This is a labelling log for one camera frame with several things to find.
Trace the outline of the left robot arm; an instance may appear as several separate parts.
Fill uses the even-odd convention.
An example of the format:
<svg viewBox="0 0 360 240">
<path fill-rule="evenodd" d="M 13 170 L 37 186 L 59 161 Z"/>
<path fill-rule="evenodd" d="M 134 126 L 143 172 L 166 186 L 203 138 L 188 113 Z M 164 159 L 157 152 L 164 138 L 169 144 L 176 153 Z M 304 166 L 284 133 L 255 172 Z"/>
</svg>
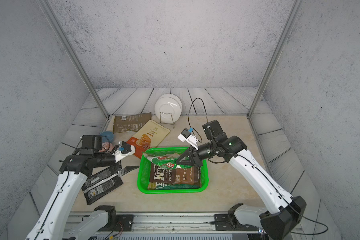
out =
<svg viewBox="0 0 360 240">
<path fill-rule="evenodd" d="M 135 147 L 120 141 L 113 149 L 103 149 L 103 136 L 83 135 L 72 155 L 60 168 L 56 187 L 28 240 L 89 240 L 99 230 L 111 231 L 120 225 L 114 207 L 100 206 L 65 234 L 65 227 L 76 198 L 95 168 L 116 167 L 122 176 L 135 166 L 121 167 L 121 160 L 135 153 Z"/>
</svg>

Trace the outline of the green Real chips bag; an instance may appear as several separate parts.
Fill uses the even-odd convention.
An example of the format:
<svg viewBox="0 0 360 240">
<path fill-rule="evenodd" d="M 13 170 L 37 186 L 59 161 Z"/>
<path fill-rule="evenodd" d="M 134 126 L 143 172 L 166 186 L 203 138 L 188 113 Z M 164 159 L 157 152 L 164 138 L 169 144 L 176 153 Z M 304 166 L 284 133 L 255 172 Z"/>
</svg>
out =
<svg viewBox="0 0 360 240">
<path fill-rule="evenodd" d="M 149 183 L 148 190 L 153 191 L 161 191 L 161 190 L 188 190 L 188 189 L 199 189 L 199 185 L 187 185 L 187 184 L 178 184 L 171 185 L 165 183 Z"/>
</svg>

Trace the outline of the black snack bag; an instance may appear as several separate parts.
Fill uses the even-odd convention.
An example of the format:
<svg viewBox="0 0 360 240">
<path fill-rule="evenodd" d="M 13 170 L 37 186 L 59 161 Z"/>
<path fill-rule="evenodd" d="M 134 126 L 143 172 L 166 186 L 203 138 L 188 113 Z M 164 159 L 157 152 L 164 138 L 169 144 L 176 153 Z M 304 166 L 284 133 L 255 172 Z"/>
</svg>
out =
<svg viewBox="0 0 360 240">
<path fill-rule="evenodd" d="M 87 205 L 91 205 L 123 184 L 118 168 L 108 167 L 92 176 L 82 186 Z"/>
</svg>

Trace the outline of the metal corner post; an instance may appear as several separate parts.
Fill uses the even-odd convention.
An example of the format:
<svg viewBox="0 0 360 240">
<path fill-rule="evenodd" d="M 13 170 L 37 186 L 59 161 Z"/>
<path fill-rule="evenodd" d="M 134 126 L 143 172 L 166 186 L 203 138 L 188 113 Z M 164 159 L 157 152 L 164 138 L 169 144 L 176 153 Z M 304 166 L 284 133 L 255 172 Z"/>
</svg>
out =
<svg viewBox="0 0 360 240">
<path fill-rule="evenodd" d="M 291 11 L 289 13 L 289 16 L 287 18 L 287 21 L 284 25 L 284 28 L 280 34 L 280 37 L 279 37 L 279 40 L 277 42 L 277 45 L 275 47 L 275 50 L 272 54 L 272 57 L 269 61 L 269 64 L 266 68 L 266 71 L 263 75 L 263 78 L 258 86 L 258 90 L 257 90 L 257 93 L 254 97 L 254 100 L 251 104 L 251 107 L 249 109 L 249 112 L 247 114 L 247 118 L 248 119 L 251 119 L 252 115 L 255 113 L 255 110 L 258 106 L 258 103 L 260 102 L 260 99 L 261 99 L 261 96 L 263 95 L 269 81 L 270 81 L 270 78 L 271 78 L 271 75 L 272 75 L 272 72 L 274 71 L 275 67 L 276 67 L 276 64 L 280 58 L 280 55 L 283 51 L 283 47 L 284 45 L 286 44 L 287 40 L 288 40 L 288 37 L 292 31 L 292 28 L 293 28 L 293 25 L 298 17 L 298 14 L 299 14 L 299 11 L 302 7 L 302 4 L 303 4 L 303 0 L 295 0 L 293 2 L 293 5 L 292 5 L 292 8 L 291 8 Z"/>
<path fill-rule="evenodd" d="M 69 59 L 71 60 L 72 64 L 74 65 L 75 69 L 79 73 L 83 83 L 85 84 L 86 88 L 88 89 L 90 95 L 93 97 L 95 103 L 100 108 L 102 114 L 105 116 L 106 119 L 110 118 L 110 114 L 105 108 L 103 101 L 99 97 L 97 91 L 94 88 L 88 74 L 86 73 L 78 55 L 76 54 L 72 44 L 70 43 L 66 33 L 64 32 L 59 20 L 57 19 L 49 1 L 47 0 L 38 0 L 38 5 L 40 6 L 41 10 L 43 11 L 47 21 L 49 22 L 51 28 L 55 32 L 56 36 L 58 37 L 60 43 L 63 45 Z"/>
</svg>

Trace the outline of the cassava chips bag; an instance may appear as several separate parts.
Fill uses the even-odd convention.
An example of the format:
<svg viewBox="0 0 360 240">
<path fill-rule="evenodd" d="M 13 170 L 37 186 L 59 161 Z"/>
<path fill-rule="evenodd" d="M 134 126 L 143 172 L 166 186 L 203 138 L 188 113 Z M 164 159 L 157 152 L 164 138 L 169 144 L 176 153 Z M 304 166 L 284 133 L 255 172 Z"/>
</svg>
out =
<svg viewBox="0 0 360 240">
<path fill-rule="evenodd" d="M 140 159 L 145 151 L 156 148 L 170 131 L 157 122 L 149 120 L 127 143 L 135 147 L 134 155 Z"/>
</svg>

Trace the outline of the red patterned bowl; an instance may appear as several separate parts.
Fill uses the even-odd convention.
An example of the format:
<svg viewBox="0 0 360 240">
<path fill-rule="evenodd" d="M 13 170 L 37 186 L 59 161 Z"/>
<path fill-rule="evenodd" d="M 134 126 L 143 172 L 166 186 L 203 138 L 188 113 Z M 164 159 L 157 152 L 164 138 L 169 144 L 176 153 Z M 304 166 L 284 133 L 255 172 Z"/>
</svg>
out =
<svg viewBox="0 0 360 240">
<path fill-rule="evenodd" d="M 113 145 L 111 143 L 105 142 L 102 143 L 102 148 L 100 149 L 100 152 L 111 152 L 113 149 Z"/>
</svg>

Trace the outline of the olive brown Lerna bag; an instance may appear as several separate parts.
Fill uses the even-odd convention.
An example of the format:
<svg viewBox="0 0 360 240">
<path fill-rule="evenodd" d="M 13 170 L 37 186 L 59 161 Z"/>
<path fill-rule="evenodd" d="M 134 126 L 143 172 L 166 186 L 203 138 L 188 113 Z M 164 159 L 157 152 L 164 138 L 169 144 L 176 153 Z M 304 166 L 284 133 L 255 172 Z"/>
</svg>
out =
<svg viewBox="0 0 360 240">
<path fill-rule="evenodd" d="M 137 132 L 152 119 L 152 113 L 115 116 L 113 133 Z"/>
</svg>

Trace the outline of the green plastic basket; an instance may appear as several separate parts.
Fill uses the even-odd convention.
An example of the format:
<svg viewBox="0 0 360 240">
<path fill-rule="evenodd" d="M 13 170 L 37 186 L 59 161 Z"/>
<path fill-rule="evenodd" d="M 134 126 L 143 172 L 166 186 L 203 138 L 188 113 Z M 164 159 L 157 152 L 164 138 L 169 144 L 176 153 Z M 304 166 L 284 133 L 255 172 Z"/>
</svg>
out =
<svg viewBox="0 0 360 240">
<path fill-rule="evenodd" d="M 166 154 L 178 153 L 182 154 L 188 147 L 165 147 L 165 148 L 151 148 L 147 152 L 150 154 Z M 139 167 L 139 174 L 137 179 L 137 187 L 144 194 L 180 194 L 180 193 L 200 193 L 203 192 L 209 185 L 208 161 L 203 160 L 201 170 L 201 186 L 198 189 L 170 189 L 170 190 L 149 190 L 151 175 L 151 162 L 144 156 L 141 157 Z"/>
</svg>

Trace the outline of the metal corner post left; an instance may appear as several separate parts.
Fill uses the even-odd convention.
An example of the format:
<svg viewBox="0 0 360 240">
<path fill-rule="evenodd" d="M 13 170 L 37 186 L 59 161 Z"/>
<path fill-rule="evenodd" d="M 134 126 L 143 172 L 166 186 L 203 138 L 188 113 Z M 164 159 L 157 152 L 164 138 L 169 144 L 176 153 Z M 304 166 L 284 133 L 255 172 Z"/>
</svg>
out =
<svg viewBox="0 0 360 240">
<path fill-rule="evenodd" d="M 102 114 L 105 116 L 106 119 L 110 118 L 110 114 L 105 108 L 103 101 L 99 97 L 97 91 L 94 88 L 88 74 L 86 73 L 78 55 L 76 54 L 72 44 L 70 43 L 66 33 L 64 32 L 59 20 L 57 19 L 49 1 L 47 0 L 38 0 L 38 5 L 40 6 L 41 10 L 43 11 L 47 21 L 49 22 L 51 28 L 55 32 L 56 36 L 58 37 L 60 43 L 63 45 L 69 59 L 71 60 L 72 64 L 74 65 L 75 69 L 79 73 L 83 83 L 85 84 L 86 88 L 88 89 L 90 95 L 93 97 L 95 103 L 100 108 Z"/>
</svg>

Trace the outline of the white plate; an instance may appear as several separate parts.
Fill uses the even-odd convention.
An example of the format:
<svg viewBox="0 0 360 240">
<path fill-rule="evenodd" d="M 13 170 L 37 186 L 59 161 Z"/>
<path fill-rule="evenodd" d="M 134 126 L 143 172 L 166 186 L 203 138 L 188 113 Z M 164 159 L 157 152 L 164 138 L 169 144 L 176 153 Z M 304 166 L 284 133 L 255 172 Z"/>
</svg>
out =
<svg viewBox="0 0 360 240">
<path fill-rule="evenodd" d="M 179 97 L 174 94 L 160 96 L 155 104 L 155 115 L 159 119 L 160 112 L 172 113 L 176 122 L 183 111 L 183 104 Z"/>
</svg>

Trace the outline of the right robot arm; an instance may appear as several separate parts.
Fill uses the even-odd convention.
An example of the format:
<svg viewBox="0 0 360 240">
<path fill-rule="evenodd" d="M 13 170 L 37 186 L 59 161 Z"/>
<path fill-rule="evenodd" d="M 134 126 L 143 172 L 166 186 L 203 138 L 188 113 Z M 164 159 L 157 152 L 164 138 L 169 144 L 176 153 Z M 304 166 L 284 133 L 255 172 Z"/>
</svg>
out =
<svg viewBox="0 0 360 240">
<path fill-rule="evenodd" d="M 243 203 L 234 205 L 228 211 L 227 223 L 232 229 L 254 226 L 262 229 L 274 240 L 282 240 L 301 222 L 306 201 L 293 197 L 283 189 L 265 170 L 237 136 L 227 137 L 216 120 L 203 125 L 208 142 L 198 146 L 192 129 L 184 129 L 178 136 L 190 147 L 178 158 L 178 165 L 202 167 L 203 160 L 214 156 L 234 167 L 257 192 L 265 204 L 264 209 L 249 207 Z"/>
</svg>

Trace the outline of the blue bowl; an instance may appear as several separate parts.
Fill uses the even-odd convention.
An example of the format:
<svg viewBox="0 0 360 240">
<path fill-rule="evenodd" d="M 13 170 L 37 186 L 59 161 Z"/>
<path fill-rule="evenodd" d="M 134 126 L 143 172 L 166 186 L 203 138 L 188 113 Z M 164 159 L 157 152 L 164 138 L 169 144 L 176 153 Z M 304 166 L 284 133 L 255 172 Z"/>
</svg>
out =
<svg viewBox="0 0 360 240">
<path fill-rule="evenodd" d="M 102 136 L 103 143 L 112 143 L 114 140 L 114 134 L 111 131 L 102 132 L 100 133 L 100 136 Z"/>
</svg>

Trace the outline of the metal corner post right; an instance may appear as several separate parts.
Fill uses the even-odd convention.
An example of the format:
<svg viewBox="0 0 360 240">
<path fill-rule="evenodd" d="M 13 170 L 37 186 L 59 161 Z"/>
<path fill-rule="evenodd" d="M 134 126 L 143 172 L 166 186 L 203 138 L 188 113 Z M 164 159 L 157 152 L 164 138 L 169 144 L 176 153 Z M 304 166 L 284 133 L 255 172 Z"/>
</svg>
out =
<svg viewBox="0 0 360 240">
<path fill-rule="evenodd" d="M 292 5 L 292 8 L 291 8 L 291 11 L 289 13 L 289 16 L 287 18 L 287 21 L 284 25 L 284 28 L 280 34 L 280 37 L 279 37 L 279 40 L 277 42 L 277 45 L 275 47 L 275 50 L 272 54 L 272 57 L 269 61 L 269 64 L 266 68 L 266 71 L 263 75 L 263 78 L 258 86 L 258 90 L 257 90 L 257 93 L 254 97 L 254 100 L 251 104 L 251 107 L 249 109 L 249 112 L 247 114 L 247 118 L 248 119 L 251 119 L 252 115 L 255 113 L 255 110 L 258 106 L 258 103 L 260 102 L 260 99 L 261 99 L 261 96 L 263 95 L 269 81 L 270 81 L 270 78 L 271 78 L 271 75 L 272 75 L 272 72 L 274 71 L 275 67 L 276 67 L 276 64 L 280 58 L 280 55 L 283 51 L 283 47 L 284 45 L 286 44 L 287 40 L 288 40 L 288 37 L 292 31 L 292 28 L 293 28 L 293 25 L 298 17 L 298 14 L 299 14 L 299 11 L 302 7 L 302 4 L 303 4 L 303 0 L 295 0 L 293 2 L 293 5 Z"/>
</svg>

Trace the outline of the brown chips bag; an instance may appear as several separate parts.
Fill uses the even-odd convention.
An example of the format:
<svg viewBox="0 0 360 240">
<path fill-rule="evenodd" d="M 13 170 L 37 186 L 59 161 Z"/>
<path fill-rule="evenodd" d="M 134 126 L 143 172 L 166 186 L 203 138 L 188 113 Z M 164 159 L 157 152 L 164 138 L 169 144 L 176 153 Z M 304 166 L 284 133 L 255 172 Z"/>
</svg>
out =
<svg viewBox="0 0 360 240">
<path fill-rule="evenodd" d="M 151 167 L 150 183 L 198 185 L 200 181 L 200 169 L 195 167 L 173 170 L 164 169 L 157 165 Z"/>
</svg>

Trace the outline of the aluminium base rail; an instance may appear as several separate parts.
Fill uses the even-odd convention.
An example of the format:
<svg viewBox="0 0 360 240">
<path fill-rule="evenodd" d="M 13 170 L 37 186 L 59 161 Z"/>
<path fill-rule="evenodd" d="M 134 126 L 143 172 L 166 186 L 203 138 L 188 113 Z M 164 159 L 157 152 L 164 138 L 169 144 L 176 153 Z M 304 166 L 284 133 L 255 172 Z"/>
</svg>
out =
<svg viewBox="0 0 360 240">
<path fill-rule="evenodd" d="M 113 230 L 94 233 L 93 240 L 269 240 L 262 229 L 242 225 L 225 212 L 116 214 Z"/>
</svg>

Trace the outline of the green white acefood bag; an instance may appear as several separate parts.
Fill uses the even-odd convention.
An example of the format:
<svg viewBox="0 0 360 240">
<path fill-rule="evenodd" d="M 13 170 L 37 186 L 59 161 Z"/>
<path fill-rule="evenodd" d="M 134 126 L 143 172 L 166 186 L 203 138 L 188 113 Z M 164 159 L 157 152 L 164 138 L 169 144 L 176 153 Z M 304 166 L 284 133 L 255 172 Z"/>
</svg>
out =
<svg viewBox="0 0 360 240">
<path fill-rule="evenodd" d="M 143 156 L 154 165 L 159 166 L 162 169 L 174 170 L 174 169 L 189 169 L 192 166 L 178 164 L 177 161 L 181 155 L 178 153 L 167 154 L 152 154 L 143 153 Z"/>
</svg>

